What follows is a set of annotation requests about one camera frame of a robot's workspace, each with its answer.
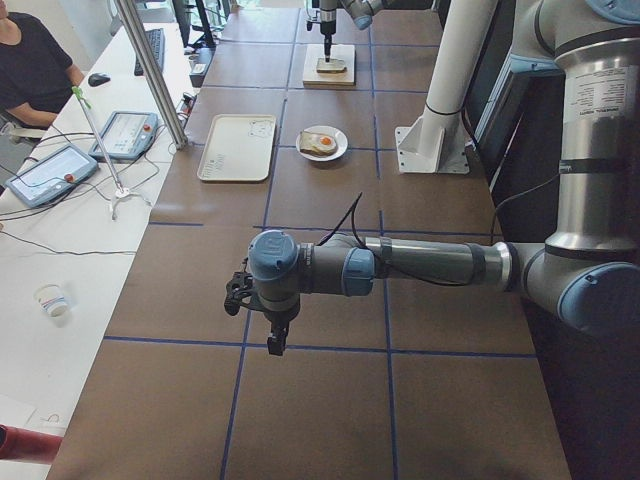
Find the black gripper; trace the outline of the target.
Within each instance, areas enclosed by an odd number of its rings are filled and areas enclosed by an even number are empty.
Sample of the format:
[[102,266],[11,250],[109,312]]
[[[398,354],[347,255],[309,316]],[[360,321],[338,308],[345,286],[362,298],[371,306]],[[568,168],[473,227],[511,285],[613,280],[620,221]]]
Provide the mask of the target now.
[[290,323],[300,312],[300,300],[286,307],[284,310],[276,311],[266,309],[264,316],[271,324],[270,336],[267,338],[267,348],[270,355],[282,356],[286,350],[286,336],[288,335]]
[[332,37],[336,33],[336,21],[321,21],[320,32],[324,37],[324,60],[329,62],[331,59]]

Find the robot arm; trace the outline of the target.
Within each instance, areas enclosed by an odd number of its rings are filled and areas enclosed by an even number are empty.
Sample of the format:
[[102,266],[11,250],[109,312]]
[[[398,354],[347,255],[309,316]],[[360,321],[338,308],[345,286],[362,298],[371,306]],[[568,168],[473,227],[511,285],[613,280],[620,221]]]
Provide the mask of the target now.
[[320,25],[320,32],[324,39],[324,61],[331,59],[333,36],[337,30],[338,7],[344,9],[359,30],[368,28],[373,16],[379,11],[388,8],[393,1],[388,0],[318,0],[312,2],[316,9],[314,21]]
[[304,294],[364,296],[377,278],[516,291],[591,335],[639,322],[629,186],[639,142],[639,5],[520,1],[511,58],[528,72],[564,73],[557,227],[542,243],[490,246],[328,234],[297,243],[270,230],[250,243],[225,308],[262,312],[280,355]]

